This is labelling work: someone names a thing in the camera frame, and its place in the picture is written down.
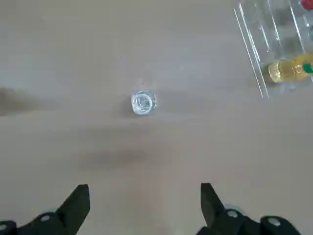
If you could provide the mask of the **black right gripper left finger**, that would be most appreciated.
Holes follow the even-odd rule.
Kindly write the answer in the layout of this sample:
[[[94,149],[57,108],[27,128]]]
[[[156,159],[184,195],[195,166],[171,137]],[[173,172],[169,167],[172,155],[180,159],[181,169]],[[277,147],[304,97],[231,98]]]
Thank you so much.
[[[81,184],[56,211],[40,214],[20,227],[13,220],[3,220],[0,222],[0,233],[2,235],[75,235],[89,211],[89,186]]]

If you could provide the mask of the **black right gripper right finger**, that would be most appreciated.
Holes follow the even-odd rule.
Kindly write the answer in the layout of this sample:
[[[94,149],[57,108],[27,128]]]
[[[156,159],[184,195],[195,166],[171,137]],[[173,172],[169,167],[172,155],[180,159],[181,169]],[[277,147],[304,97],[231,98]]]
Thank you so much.
[[[238,210],[225,208],[210,183],[201,184],[201,210],[206,226],[197,235],[301,235],[283,217],[263,216],[257,222]]]

